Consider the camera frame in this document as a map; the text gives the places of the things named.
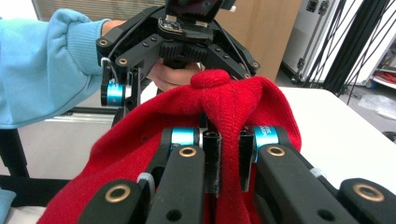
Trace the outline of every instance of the person's arm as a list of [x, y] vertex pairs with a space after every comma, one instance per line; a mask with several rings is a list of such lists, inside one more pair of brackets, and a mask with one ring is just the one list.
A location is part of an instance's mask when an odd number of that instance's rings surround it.
[[69, 9], [49, 22], [0, 20], [0, 129], [60, 115], [99, 89], [95, 40], [106, 21]]

